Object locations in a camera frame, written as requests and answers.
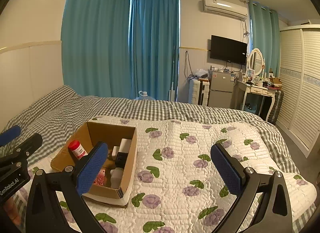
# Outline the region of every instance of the black flat screen tv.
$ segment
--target black flat screen tv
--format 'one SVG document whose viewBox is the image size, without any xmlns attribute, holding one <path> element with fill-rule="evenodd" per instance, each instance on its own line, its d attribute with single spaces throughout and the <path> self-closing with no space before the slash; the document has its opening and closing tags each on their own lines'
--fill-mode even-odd
<svg viewBox="0 0 320 233">
<path fill-rule="evenodd" d="M 212 35 L 210 58 L 245 65 L 247 43 Z"/>
</svg>

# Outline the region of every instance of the curtain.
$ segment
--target curtain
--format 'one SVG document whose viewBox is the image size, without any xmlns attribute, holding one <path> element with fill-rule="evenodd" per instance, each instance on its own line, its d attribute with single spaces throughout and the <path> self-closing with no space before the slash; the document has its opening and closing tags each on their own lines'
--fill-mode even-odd
<svg viewBox="0 0 320 233">
<path fill-rule="evenodd" d="M 158 100 L 177 94 L 179 0 L 132 0 L 132 92 L 147 91 Z"/>
<path fill-rule="evenodd" d="M 252 48 L 258 48 L 265 58 L 265 71 L 272 68 L 276 77 L 280 70 L 280 29 L 278 13 L 261 4 L 249 3 L 250 18 L 252 21 Z"/>
<path fill-rule="evenodd" d="M 100 97 L 131 94 L 130 0 L 67 0 L 62 20 L 64 84 Z"/>
</svg>

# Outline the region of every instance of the red lid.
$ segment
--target red lid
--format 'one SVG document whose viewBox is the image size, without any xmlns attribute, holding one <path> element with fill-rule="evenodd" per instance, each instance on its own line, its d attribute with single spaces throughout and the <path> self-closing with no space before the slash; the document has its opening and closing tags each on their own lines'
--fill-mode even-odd
<svg viewBox="0 0 320 233">
<path fill-rule="evenodd" d="M 77 149 L 79 146 L 80 146 L 80 142 L 79 142 L 78 140 L 73 140 L 73 141 L 69 144 L 68 148 L 69 148 L 71 151 L 73 151 L 73 150 Z"/>
</svg>

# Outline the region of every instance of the white louvered wardrobe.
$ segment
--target white louvered wardrobe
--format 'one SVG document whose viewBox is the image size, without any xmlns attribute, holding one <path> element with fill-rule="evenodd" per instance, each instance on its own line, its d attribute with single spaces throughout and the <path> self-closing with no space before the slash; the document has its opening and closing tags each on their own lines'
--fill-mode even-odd
<svg viewBox="0 0 320 233">
<path fill-rule="evenodd" d="M 320 25 L 280 31 L 284 98 L 277 125 L 308 157 L 320 148 Z"/>
</svg>

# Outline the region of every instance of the sliding door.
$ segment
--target sliding door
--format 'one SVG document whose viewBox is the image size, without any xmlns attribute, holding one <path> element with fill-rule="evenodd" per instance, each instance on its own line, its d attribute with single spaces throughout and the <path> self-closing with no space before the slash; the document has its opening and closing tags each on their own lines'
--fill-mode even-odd
<svg viewBox="0 0 320 233">
<path fill-rule="evenodd" d="M 280 33 L 281 60 L 280 75 L 284 98 L 278 120 L 288 129 L 296 109 L 301 84 L 302 42 L 300 30 L 287 30 Z"/>
<path fill-rule="evenodd" d="M 304 74 L 291 130 L 310 150 L 320 127 L 320 30 L 300 30 L 304 44 Z"/>
</svg>

